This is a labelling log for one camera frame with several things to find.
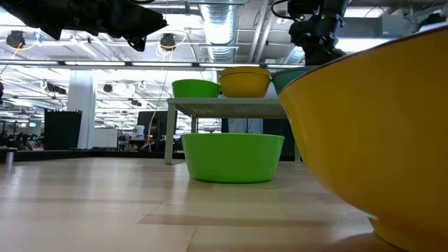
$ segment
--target ventilation duct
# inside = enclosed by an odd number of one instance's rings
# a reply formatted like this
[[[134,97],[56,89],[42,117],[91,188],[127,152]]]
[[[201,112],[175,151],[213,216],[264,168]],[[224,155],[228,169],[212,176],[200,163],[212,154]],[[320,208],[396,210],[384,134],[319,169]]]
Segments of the ventilation duct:
[[[212,62],[233,62],[235,60],[235,48],[224,46],[235,42],[235,17],[236,6],[221,4],[201,5],[202,17],[204,18],[204,33],[206,42],[217,47],[207,48]]]
[[[301,47],[294,47],[288,56],[283,60],[283,64],[299,64],[305,57],[305,53]]]

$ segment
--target desk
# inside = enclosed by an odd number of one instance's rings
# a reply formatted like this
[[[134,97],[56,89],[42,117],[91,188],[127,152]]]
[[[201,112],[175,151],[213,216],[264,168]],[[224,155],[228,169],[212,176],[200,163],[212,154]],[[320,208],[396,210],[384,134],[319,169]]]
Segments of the desk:
[[[286,119],[286,114],[278,99],[168,99],[167,142],[165,145],[165,163],[173,164],[173,140],[176,109],[191,116],[191,132],[197,132],[198,118],[265,118]],[[296,151],[296,161],[300,154]]]

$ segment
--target black partition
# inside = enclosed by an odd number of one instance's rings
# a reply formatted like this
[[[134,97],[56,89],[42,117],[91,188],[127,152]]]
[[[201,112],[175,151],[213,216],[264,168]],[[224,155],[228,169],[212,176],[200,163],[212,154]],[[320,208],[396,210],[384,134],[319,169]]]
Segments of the black partition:
[[[82,111],[46,111],[43,149],[55,151],[77,148],[82,115]]]
[[[287,119],[263,119],[263,134],[285,137],[281,155],[284,157],[294,157],[295,141],[293,131]]]

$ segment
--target shelf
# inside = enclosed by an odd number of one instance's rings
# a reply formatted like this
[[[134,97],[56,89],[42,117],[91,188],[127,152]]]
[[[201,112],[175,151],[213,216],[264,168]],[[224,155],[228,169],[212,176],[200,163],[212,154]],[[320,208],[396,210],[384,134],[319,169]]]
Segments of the shelf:
[[[187,116],[198,118],[286,118],[278,99],[168,99],[168,104]]]

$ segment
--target light wood tabletop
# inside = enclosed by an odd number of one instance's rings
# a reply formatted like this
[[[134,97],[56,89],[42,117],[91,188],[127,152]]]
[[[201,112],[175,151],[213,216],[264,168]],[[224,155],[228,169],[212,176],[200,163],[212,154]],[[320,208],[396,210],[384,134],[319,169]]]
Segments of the light wood tabletop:
[[[401,251],[364,213],[281,162],[273,181],[205,183],[185,163],[79,158],[0,166],[2,251]]]

